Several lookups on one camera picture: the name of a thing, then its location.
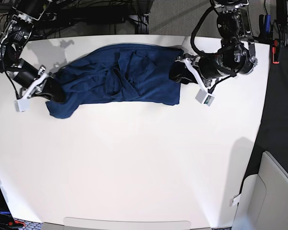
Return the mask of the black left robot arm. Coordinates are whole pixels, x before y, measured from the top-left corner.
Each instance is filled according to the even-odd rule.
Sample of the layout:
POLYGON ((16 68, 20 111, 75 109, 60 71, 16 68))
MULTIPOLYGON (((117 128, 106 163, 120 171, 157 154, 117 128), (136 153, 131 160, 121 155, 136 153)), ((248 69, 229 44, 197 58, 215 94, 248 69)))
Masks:
POLYGON ((195 55, 184 54, 178 57, 172 65, 169 79, 182 84, 198 82, 183 64, 185 58, 191 60, 191 67, 198 71, 207 88, 212 81, 220 82, 237 74, 246 75, 252 72, 257 58, 245 9, 248 4, 247 0, 212 0, 191 33, 190 45, 195 55), (221 47, 216 52, 208 53, 199 49, 195 38, 211 12, 217 14, 216 25, 221 35, 221 47))

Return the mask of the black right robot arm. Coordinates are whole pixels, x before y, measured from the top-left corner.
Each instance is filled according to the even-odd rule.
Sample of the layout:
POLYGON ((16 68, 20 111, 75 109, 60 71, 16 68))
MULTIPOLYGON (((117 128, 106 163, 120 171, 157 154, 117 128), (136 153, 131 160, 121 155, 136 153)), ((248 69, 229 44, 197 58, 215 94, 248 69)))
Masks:
POLYGON ((60 84, 45 66, 35 68, 21 58, 24 47, 51 3, 50 0, 17 0, 0 34, 0 73, 5 74, 12 85, 18 83, 21 86, 14 90, 17 100, 42 97, 63 103, 66 99, 60 84))

